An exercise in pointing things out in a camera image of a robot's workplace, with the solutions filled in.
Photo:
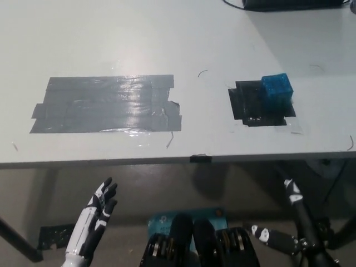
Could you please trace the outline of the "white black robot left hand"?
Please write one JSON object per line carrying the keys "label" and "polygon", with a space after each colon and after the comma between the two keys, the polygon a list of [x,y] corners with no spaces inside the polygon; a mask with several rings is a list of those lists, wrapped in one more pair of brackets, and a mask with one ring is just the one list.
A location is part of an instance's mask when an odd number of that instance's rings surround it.
{"label": "white black robot left hand", "polygon": [[94,192],[75,224],[66,254],[92,260],[117,204],[116,189],[117,184],[109,177]]}

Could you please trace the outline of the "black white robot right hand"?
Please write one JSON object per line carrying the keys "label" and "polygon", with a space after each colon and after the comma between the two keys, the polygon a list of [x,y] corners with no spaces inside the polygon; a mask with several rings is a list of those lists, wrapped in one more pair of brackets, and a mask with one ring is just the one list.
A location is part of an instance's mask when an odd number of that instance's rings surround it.
{"label": "black white robot right hand", "polygon": [[295,213],[298,237],[280,231],[245,223],[244,228],[266,246],[286,255],[302,253],[309,261],[333,261],[327,253],[316,223],[304,204],[303,195],[293,179],[285,179],[287,198]]}

